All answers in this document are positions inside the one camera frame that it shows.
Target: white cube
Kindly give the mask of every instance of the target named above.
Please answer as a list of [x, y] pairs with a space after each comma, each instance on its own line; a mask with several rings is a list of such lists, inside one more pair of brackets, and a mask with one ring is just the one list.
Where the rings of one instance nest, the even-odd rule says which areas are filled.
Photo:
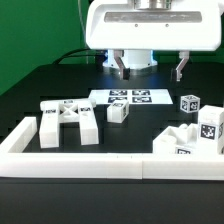
[[198, 115], [197, 148], [206, 154], [220, 154], [223, 140], [224, 108], [204, 106]]
[[186, 113], [193, 113], [199, 111], [200, 98], [194, 95], [182, 96], [180, 109]]
[[129, 114], [128, 100], [115, 100], [107, 108], [107, 121], [113, 123], [122, 123]]

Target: black cable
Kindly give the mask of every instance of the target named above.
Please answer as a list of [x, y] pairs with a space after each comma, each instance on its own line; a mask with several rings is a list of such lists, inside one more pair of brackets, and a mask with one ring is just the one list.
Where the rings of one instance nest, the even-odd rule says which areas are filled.
[[52, 64], [59, 64], [61, 62], [61, 60], [63, 60], [65, 57], [67, 57], [71, 54], [76, 54], [79, 52], [89, 51], [89, 50], [91, 50], [91, 49], [90, 48], [80, 48], [80, 49], [69, 51], [69, 52], [63, 54], [60, 58], [56, 59]]
[[78, 58], [78, 57], [100, 57], [100, 56], [104, 56], [104, 54], [79, 54], [79, 55], [67, 55], [64, 57], [61, 57], [60, 60], [56, 60], [53, 64], [59, 64], [59, 62], [61, 62], [63, 59], [65, 58]]

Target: printed marker sheet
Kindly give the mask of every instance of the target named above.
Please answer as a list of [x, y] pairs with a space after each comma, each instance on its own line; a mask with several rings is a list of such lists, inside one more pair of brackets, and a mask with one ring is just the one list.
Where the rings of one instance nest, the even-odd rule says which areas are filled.
[[111, 104], [115, 100], [128, 100], [129, 104], [173, 104], [167, 89], [104, 89], [92, 90], [89, 98], [96, 104]]

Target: green wall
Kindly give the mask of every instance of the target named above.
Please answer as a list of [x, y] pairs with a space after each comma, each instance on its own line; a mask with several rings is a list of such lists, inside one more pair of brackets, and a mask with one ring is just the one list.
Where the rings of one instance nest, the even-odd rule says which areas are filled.
[[[84, 46], [77, 0], [0, 0], [0, 95], [39, 65]], [[82, 0], [87, 12], [88, 0]], [[224, 48], [194, 53], [193, 61], [224, 62]], [[176, 52], [155, 52], [175, 62]], [[84, 62], [75, 59], [74, 63]]]

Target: metal cylinder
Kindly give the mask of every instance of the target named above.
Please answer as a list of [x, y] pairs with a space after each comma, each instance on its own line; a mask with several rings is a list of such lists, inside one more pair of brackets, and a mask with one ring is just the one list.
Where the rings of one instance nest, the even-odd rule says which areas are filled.
[[172, 0], [135, 0], [135, 9], [171, 9]]

